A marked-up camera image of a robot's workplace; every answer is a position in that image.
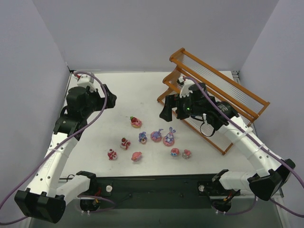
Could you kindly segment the purple bunny sitting donut toy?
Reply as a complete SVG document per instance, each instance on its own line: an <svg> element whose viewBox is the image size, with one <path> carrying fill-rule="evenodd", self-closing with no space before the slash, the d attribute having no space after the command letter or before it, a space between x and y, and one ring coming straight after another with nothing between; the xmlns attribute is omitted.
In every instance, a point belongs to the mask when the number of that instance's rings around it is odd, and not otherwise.
<svg viewBox="0 0 304 228"><path fill-rule="evenodd" d="M176 130L174 130L172 127L169 128L169 132L167 135L163 138L163 144L166 146L173 146L175 143L174 140L174 133Z"/></svg>

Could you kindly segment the small purple bunny cupcake toy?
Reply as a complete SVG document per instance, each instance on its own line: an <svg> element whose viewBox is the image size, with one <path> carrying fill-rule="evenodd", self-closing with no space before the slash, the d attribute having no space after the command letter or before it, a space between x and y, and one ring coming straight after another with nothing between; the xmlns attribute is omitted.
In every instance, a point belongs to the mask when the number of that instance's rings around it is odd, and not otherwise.
<svg viewBox="0 0 304 228"><path fill-rule="evenodd" d="M146 132L139 133L139 143L146 144L146 142L147 142Z"/></svg>

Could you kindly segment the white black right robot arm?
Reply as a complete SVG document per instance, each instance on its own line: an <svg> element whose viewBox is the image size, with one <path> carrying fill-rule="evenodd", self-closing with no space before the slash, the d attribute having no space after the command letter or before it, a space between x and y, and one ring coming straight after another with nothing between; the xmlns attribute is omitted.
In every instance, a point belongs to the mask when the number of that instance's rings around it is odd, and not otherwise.
<svg viewBox="0 0 304 228"><path fill-rule="evenodd" d="M208 95L204 83L192 83L184 87L188 89L186 96L172 94L165 97L160 118L172 121L174 110L177 119L195 118L227 137L246 157L254 171L225 170L214 177L214 183L225 190L250 190L258 198L270 200L289 179L290 170L295 168L294 162L291 159L283 160L271 152L230 103Z"/></svg>

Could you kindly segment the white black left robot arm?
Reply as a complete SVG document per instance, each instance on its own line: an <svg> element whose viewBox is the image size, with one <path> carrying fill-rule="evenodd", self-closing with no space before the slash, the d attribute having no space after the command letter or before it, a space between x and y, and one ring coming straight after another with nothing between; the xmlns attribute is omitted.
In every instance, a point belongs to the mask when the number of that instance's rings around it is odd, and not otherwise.
<svg viewBox="0 0 304 228"><path fill-rule="evenodd" d="M88 171L79 171L61 187L58 181L69 155L80 141L83 129L89 126L89 116L115 106L117 97L106 85L102 90L104 97L97 90L92 92L89 86L69 89L67 105L55 123L46 160L33 173L34 178L26 189L18 190L14 197L25 216L57 223L74 198L83 193L94 195L99 191L96 175Z"/></svg>

